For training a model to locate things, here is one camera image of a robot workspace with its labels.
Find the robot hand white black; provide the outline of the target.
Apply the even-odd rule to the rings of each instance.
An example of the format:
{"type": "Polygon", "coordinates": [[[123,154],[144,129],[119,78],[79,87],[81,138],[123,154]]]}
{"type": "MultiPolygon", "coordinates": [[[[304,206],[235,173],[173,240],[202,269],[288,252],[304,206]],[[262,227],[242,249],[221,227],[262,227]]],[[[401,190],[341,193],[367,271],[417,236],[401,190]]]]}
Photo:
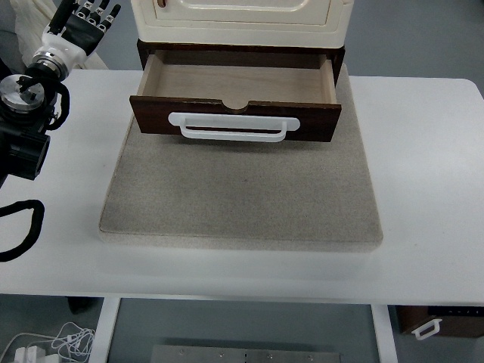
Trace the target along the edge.
{"type": "Polygon", "coordinates": [[[42,34],[42,50],[68,68],[96,51],[121,9],[109,1],[62,1],[42,34]]]}

